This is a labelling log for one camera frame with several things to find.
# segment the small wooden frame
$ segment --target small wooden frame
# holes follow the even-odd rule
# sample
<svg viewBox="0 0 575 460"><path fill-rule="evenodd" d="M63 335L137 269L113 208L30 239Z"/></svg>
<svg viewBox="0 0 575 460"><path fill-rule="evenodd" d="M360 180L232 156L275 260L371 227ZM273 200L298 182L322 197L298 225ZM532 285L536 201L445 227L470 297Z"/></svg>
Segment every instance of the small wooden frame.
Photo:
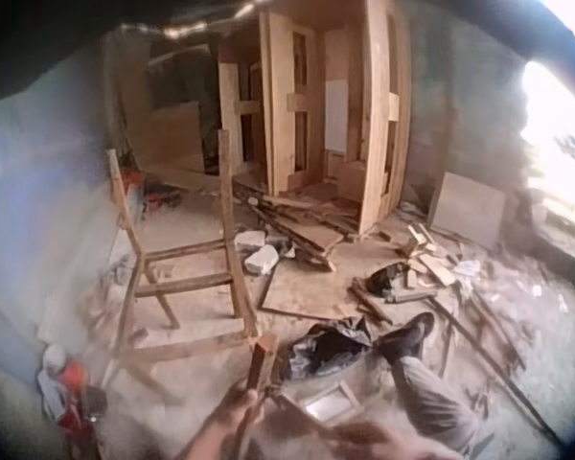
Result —
<svg viewBox="0 0 575 460"><path fill-rule="evenodd" d="M251 305L249 293L242 274L241 261L237 255L234 242L235 222L228 148L229 139L227 131L221 130L218 132L218 141L223 240L207 241L155 252L145 251L136 235L134 224L126 206L126 192L124 190L124 183L119 170L115 150L110 150L108 152L111 181L113 184L113 195L137 258L132 276L127 286L126 298L119 318L118 330L112 350L112 358L115 360L123 360L127 366L131 367L136 364L137 361L167 361L192 357L203 353L212 353L214 351L242 345L243 343L246 343L248 338L257 335L256 315ZM228 270L225 273L159 283L153 273L152 267L150 266L150 264L154 262L166 259L184 257L219 249L223 249L226 253ZM145 274L149 279L149 284L141 287L139 286L139 282L143 274ZM148 347L143 349L128 348L127 332L130 329L130 321L128 317L135 298L148 296L156 297L160 307L171 321L172 327L178 329L179 323L168 303L166 295L221 285L230 286L235 315L242 318L244 322L244 330L242 332L228 333L194 342Z"/></svg>

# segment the gray pants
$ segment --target gray pants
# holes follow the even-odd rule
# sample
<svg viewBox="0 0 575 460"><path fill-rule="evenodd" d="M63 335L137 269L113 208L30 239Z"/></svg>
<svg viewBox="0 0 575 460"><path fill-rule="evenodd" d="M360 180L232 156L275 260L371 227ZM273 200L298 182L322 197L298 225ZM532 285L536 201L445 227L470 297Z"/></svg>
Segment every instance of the gray pants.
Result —
<svg viewBox="0 0 575 460"><path fill-rule="evenodd" d="M392 376L409 421L426 438L458 453L472 449L477 416L416 357L405 356L392 366Z"/></svg>

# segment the black shoe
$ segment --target black shoe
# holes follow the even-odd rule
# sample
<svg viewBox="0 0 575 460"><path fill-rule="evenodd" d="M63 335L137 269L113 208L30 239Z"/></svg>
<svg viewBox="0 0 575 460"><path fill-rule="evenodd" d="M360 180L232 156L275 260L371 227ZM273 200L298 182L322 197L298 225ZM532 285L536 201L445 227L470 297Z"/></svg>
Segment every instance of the black shoe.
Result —
<svg viewBox="0 0 575 460"><path fill-rule="evenodd" d="M420 313L402 328L387 333L375 343L377 351L392 365L401 357L417 357L422 359L424 339L434 328L434 315Z"/></svg>

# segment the concrete wall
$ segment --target concrete wall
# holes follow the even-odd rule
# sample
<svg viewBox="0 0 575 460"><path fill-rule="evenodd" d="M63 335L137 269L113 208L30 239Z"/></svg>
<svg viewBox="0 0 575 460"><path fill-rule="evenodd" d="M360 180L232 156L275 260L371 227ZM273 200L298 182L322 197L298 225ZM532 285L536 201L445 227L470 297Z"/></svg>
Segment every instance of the concrete wall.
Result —
<svg viewBox="0 0 575 460"><path fill-rule="evenodd" d="M410 17L413 66L407 186L427 209L438 171L445 169L504 192L512 215L527 163L520 138L526 61L444 10L402 3Z"/></svg>
<svg viewBox="0 0 575 460"><path fill-rule="evenodd" d="M72 353L86 341L76 302L105 265L117 231L105 148L98 45L0 101L0 312L16 330ZM2 354L0 366L31 360L24 355Z"/></svg>

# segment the person's hand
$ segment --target person's hand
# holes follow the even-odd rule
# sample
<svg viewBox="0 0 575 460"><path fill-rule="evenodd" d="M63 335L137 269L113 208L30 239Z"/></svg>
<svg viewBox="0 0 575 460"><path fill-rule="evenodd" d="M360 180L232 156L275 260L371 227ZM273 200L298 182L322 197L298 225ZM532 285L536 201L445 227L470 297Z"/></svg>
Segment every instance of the person's hand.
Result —
<svg viewBox="0 0 575 460"><path fill-rule="evenodd" d="M421 436L392 432L373 422L334 428L329 445L336 458L345 460L460 460L463 457Z"/></svg>
<svg viewBox="0 0 575 460"><path fill-rule="evenodd" d="M257 408L258 399L258 392L256 390L245 391L245 381L240 381L228 390L210 419L225 430L226 433L232 434L236 432L247 410ZM259 408L254 424L258 423L263 417L264 411Z"/></svg>

